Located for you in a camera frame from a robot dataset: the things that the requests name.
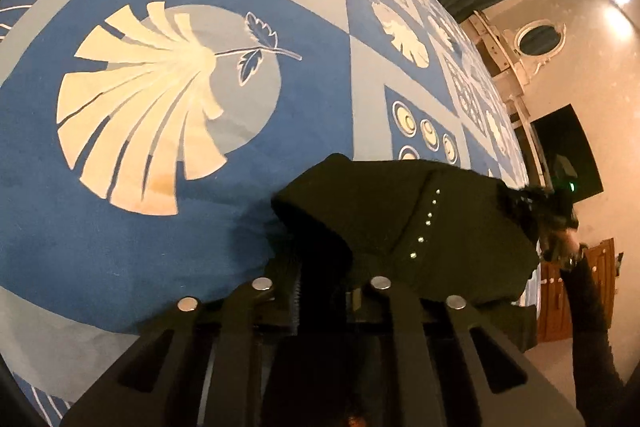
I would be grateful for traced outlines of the brown wooden door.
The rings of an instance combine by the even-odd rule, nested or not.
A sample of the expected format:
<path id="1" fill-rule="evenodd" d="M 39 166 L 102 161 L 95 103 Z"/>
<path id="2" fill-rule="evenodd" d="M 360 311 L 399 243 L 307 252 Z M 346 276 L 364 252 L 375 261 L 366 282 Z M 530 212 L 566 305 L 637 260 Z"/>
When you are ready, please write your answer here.
<path id="1" fill-rule="evenodd" d="M 558 262 L 541 262 L 541 343 L 577 336 L 605 338 L 614 303 L 614 239 L 580 246 L 580 261 L 564 270 Z"/>

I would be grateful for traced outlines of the oval wall mirror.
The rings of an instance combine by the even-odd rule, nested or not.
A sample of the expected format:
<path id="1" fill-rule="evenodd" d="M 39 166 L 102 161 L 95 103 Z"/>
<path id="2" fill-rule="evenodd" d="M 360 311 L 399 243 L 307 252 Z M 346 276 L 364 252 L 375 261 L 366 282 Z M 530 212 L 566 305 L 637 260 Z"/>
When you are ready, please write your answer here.
<path id="1" fill-rule="evenodd" d="M 514 36 L 514 46 L 527 56 L 543 57 L 560 52 L 566 40 L 566 26 L 551 20 L 533 20 Z"/>

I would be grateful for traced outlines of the blue patterned bedspread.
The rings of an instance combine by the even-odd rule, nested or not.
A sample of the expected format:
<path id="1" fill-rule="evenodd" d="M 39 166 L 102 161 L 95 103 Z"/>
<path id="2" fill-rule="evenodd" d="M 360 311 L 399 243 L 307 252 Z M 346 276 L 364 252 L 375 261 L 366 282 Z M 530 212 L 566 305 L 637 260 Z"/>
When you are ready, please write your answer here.
<path id="1" fill-rule="evenodd" d="M 444 0 L 1 0 L 1 356 L 35 421 L 259 274 L 271 196 L 333 153 L 528 180 Z"/>

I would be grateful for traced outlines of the black wall television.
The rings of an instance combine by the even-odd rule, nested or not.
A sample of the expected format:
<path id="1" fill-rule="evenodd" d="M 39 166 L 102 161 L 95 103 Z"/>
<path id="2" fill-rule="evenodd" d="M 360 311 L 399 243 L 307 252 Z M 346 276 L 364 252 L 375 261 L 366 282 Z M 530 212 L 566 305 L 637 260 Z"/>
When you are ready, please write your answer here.
<path id="1" fill-rule="evenodd" d="M 570 104 L 533 122 L 554 188 L 580 202 L 603 192 L 600 172 L 587 135 Z"/>

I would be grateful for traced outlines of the black pants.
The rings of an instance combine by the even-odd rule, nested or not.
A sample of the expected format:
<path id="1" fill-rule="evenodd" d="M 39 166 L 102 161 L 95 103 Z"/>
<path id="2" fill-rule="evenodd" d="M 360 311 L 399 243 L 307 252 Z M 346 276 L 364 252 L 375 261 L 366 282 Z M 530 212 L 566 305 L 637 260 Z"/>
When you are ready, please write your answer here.
<path id="1" fill-rule="evenodd" d="M 534 306 L 519 307 L 538 265 L 538 219 L 524 191 L 429 160 L 333 154 L 271 199 L 283 256 L 347 285 L 387 277 L 418 297 L 458 295 L 521 351 L 537 343 Z"/>

